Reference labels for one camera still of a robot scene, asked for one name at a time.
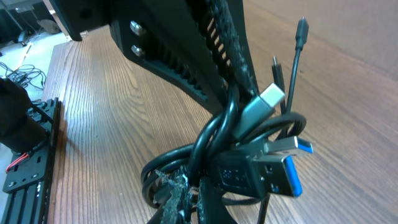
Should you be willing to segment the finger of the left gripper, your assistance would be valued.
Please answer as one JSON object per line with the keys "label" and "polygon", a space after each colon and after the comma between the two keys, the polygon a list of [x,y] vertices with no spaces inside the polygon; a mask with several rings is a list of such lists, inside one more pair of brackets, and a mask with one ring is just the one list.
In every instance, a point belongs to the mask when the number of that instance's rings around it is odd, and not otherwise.
{"label": "finger of the left gripper", "polygon": [[239,105],[259,91],[242,1],[111,1],[110,29],[128,60],[212,114],[227,105],[231,83]]}

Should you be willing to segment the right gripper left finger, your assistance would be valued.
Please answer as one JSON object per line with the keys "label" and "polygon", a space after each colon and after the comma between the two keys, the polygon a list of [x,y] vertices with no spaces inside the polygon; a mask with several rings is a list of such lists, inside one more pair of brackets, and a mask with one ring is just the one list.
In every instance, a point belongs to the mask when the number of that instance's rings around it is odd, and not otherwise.
{"label": "right gripper left finger", "polygon": [[148,224],[191,222],[192,192],[183,167],[162,167],[147,177],[147,201],[156,212]]}

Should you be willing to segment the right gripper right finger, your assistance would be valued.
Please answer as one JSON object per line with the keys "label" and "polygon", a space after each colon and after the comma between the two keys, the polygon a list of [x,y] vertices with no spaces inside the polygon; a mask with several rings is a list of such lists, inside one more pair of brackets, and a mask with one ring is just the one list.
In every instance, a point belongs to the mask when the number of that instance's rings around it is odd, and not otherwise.
{"label": "right gripper right finger", "polygon": [[199,224],[236,224],[208,177],[200,179],[197,216]]}

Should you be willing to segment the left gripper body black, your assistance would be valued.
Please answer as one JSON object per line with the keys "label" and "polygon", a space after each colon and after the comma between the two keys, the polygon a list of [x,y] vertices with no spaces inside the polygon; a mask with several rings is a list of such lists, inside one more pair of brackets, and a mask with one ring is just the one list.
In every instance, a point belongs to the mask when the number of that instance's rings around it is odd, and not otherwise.
{"label": "left gripper body black", "polygon": [[108,25],[115,42],[192,42],[193,18],[186,1],[51,1],[69,36]]}

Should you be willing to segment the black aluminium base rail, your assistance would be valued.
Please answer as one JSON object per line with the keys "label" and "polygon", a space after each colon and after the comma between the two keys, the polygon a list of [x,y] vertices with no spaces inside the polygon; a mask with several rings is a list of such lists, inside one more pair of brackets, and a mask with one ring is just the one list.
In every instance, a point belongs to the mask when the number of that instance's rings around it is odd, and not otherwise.
{"label": "black aluminium base rail", "polygon": [[41,224],[48,220],[53,167],[60,123],[58,98],[36,104],[27,114],[45,131],[45,138],[11,167],[2,191],[8,194],[2,224]]}

